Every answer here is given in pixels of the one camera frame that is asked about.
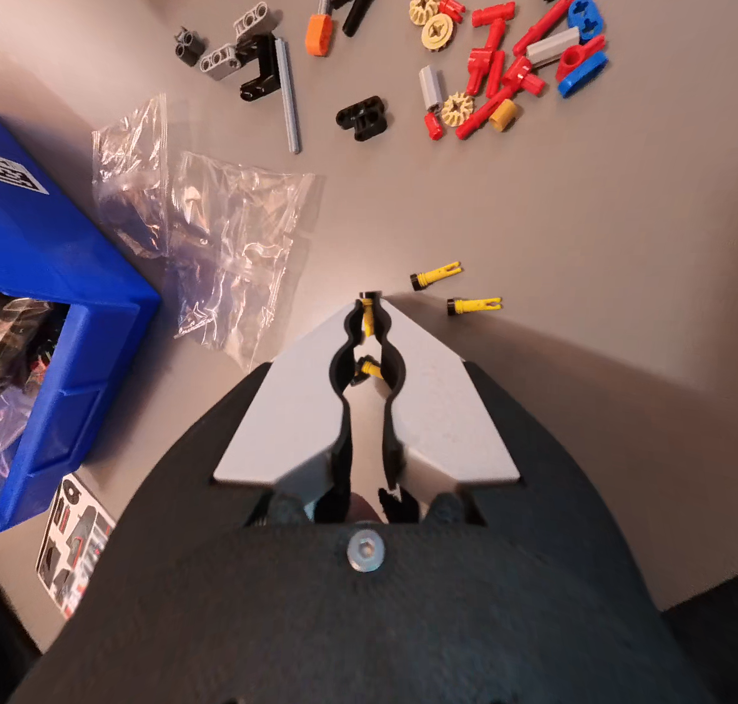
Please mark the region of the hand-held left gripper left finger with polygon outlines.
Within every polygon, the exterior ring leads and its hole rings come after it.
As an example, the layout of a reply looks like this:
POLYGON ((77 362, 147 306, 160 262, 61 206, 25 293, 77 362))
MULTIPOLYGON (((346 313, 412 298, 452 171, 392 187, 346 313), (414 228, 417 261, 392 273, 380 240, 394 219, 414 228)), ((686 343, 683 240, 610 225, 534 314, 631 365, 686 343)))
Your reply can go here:
POLYGON ((213 473, 225 486, 268 488, 343 523, 353 444, 345 391, 355 377, 364 308, 354 300, 271 363, 213 473))

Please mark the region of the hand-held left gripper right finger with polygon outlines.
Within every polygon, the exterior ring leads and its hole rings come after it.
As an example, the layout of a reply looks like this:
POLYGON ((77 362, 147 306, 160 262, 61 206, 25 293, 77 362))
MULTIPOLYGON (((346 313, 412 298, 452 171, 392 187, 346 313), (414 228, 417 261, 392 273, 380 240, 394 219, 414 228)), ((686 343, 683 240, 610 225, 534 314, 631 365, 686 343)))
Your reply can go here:
POLYGON ((521 479, 465 361, 386 299, 376 299, 390 491, 429 506, 444 493, 521 479))

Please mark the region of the lego sticker sheet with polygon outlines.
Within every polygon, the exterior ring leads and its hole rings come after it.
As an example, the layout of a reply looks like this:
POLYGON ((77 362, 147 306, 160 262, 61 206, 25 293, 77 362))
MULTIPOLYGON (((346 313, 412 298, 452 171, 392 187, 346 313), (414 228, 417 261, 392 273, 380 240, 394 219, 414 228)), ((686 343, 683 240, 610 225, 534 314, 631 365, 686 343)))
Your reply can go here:
POLYGON ((77 474, 63 478, 50 506, 35 570, 65 620, 84 597, 115 525, 77 474))

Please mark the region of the clear bags with lego parts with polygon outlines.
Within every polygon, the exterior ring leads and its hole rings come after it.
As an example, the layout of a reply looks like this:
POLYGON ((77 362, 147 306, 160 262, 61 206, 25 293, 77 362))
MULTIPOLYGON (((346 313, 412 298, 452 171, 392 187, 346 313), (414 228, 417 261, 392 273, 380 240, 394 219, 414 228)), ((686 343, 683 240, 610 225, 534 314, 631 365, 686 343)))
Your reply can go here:
POLYGON ((57 348, 69 305, 1 295, 1 452, 11 449, 30 420, 57 348))

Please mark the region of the black double lego connector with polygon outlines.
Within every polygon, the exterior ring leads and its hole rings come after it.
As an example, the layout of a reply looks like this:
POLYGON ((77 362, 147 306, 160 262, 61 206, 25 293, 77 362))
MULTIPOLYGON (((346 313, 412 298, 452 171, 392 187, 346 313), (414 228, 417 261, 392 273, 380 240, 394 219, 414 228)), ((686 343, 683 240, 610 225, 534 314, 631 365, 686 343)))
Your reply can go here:
POLYGON ((352 129, 357 142, 376 137, 388 127, 383 100, 372 96, 341 109, 336 115, 336 123, 344 130, 352 129))

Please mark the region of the black angled lego liftarm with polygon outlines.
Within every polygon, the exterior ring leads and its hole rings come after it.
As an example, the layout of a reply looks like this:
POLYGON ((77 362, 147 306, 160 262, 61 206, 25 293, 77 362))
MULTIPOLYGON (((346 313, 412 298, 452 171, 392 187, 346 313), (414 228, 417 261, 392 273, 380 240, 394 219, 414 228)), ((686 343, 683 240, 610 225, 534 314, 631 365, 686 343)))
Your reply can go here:
POLYGON ((243 101, 254 102, 281 88, 275 37, 271 32, 240 41, 236 44, 235 51, 242 66, 256 60, 259 68, 258 76, 240 87, 243 101))

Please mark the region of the grey lego beam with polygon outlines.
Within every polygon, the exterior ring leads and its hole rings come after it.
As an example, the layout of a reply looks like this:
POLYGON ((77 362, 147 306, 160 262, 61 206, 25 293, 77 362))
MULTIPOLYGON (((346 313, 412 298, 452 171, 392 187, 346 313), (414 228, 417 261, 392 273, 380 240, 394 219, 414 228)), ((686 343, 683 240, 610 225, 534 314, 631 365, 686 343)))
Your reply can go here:
POLYGON ((267 2, 260 1, 247 10, 233 23, 233 27, 237 43, 272 32, 274 21, 267 2))
POLYGON ((198 63, 200 72, 214 81, 223 80, 240 70, 242 65, 234 44, 226 44, 206 53, 198 63))

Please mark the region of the dark grey lego connector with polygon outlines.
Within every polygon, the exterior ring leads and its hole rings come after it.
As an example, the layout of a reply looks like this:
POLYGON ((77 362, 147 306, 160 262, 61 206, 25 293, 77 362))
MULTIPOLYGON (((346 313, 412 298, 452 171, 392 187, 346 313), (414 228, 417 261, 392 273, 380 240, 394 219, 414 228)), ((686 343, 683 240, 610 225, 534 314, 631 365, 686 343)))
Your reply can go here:
POLYGON ((207 42, 193 30, 181 26, 174 36, 175 54, 188 67, 195 67, 207 50, 207 42))

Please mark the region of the orange lego connector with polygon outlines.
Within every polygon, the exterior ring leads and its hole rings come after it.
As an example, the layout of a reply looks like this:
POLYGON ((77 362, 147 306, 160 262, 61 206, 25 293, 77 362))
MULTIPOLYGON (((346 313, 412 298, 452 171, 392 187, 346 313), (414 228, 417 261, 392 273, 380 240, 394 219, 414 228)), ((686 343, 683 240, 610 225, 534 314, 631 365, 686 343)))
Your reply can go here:
POLYGON ((305 46, 306 51, 313 57, 326 57, 334 33, 334 21, 331 16, 323 13, 310 16, 305 46))

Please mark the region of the empty clear plastic bag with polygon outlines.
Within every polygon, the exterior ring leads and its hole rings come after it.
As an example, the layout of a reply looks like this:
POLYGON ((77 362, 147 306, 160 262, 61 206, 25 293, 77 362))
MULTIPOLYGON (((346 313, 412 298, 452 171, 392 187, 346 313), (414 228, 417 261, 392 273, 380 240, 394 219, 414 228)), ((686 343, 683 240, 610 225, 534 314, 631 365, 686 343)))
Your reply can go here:
POLYGON ((168 106, 158 93, 91 133, 91 188, 98 220, 135 256, 168 253, 168 106))
POLYGON ((193 336, 245 372, 278 314, 285 279, 317 217, 321 179, 184 151, 171 181, 168 243, 176 337, 193 336))

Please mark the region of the blue plastic bin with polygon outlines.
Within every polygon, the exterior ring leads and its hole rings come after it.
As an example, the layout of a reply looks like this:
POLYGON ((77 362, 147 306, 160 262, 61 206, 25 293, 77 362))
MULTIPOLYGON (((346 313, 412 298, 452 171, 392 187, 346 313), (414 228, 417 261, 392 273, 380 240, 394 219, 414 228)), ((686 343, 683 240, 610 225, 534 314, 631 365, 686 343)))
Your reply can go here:
POLYGON ((161 299, 5 125, 1 157, 2 293, 69 306, 2 480, 5 531, 86 459, 161 299))

